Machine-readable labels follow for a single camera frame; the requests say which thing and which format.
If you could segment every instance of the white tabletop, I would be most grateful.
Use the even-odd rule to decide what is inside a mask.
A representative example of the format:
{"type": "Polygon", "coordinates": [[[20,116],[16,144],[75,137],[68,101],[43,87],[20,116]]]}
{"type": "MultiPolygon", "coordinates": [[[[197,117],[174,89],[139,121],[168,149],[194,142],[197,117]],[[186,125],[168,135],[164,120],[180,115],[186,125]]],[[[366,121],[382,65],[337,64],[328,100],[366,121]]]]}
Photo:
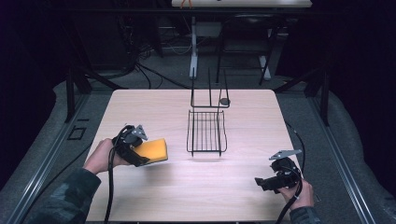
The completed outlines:
{"type": "MultiPolygon", "coordinates": [[[[191,91],[114,91],[90,154],[100,140],[125,124],[142,124],[148,140],[165,138],[169,159],[143,167],[114,170],[115,221],[260,221],[276,220],[285,202],[263,191],[254,177],[274,176],[269,157],[292,149],[276,96],[266,90],[229,90],[224,109],[227,151],[187,152],[191,91]]],[[[195,91],[196,97],[207,91],[195,91]]],[[[99,174],[89,221],[105,218],[107,173],[99,174]]]]}
{"type": "MultiPolygon", "coordinates": [[[[183,0],[172,0],[173,7],[180,7],[183,0]]],[[[193,7],[311,7],[310,0],[191,0],[193,7]]],[[[189,7],[185,0],[184,7],[189,7]]]]}

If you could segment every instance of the wire rack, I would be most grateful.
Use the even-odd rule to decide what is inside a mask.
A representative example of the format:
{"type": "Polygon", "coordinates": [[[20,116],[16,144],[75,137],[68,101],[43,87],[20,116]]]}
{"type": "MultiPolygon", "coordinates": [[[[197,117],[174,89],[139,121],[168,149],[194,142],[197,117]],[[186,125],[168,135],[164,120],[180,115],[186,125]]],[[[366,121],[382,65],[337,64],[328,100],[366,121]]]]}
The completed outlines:
{"type": "Polygon", "coordinates": [[[191,85],[191,109],[187,132],[187,151],[193,156],[196,152],[222,152],[227,150],[224,111],[230,107],[227,80],[223,74],[223,83],[211,83],[208,71],[208,102],[196,104],[194,79],[191,85]]]}

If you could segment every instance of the camouflage sleeve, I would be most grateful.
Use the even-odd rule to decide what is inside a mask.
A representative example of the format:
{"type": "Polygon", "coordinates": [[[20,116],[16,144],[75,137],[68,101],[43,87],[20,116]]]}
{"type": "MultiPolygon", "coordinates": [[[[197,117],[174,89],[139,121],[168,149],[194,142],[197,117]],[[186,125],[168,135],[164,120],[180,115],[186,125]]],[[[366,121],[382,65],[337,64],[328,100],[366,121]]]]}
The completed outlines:
{"type": "Polygon", "coordinates": [[[299,207],[293,209],[290,212],[290,219],[292,224],[321,224],[314,207],[299,207]]]}
{"type": "Polygon", "coordinates": [[[28,223],[84,223],[101,180],[80,168],[66,178],[28,223]]]}

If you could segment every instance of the orange sponge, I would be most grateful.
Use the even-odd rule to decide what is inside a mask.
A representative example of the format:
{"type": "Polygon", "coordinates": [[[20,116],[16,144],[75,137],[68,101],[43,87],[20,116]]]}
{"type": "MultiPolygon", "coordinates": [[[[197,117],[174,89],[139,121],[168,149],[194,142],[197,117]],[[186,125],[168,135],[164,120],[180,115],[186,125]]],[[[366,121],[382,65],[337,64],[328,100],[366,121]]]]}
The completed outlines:
{"type": "Polygon", "coordinates": [[[135,147],[134,151],[141,157],[149,158],[149,161],[145,165],[156,161],[168,160],[168,150],[164,138],[144,142],[142,145],[135,147]]]}

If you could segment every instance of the person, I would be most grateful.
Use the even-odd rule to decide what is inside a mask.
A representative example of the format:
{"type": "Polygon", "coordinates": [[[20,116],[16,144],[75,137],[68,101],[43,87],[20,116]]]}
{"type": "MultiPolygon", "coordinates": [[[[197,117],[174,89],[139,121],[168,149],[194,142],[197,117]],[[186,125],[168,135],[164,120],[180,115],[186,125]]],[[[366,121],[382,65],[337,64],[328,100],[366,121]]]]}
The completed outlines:
{"type": "MultiPolygon", "coordinates": [[[[44,203],[34,212],[27,223],[84,223],[90,211],[92,198],[101,184],[97,174],[106,172],[108,154],[113,148],[111,139],[99,143],[95,151],[85,161],[82,168],[74,171],[57,188],[44,203]]],[[[113,166],[130,165],[117,153],[113,166]]],[[[294,196],[295,188],[279,189],[286,201],[294,196]]],[[[312,186],[303,180],[303,190],[299,199],[290,207],[290,218],[293,224],[319,224],[320,220],[314,209],[312,186]]]]}

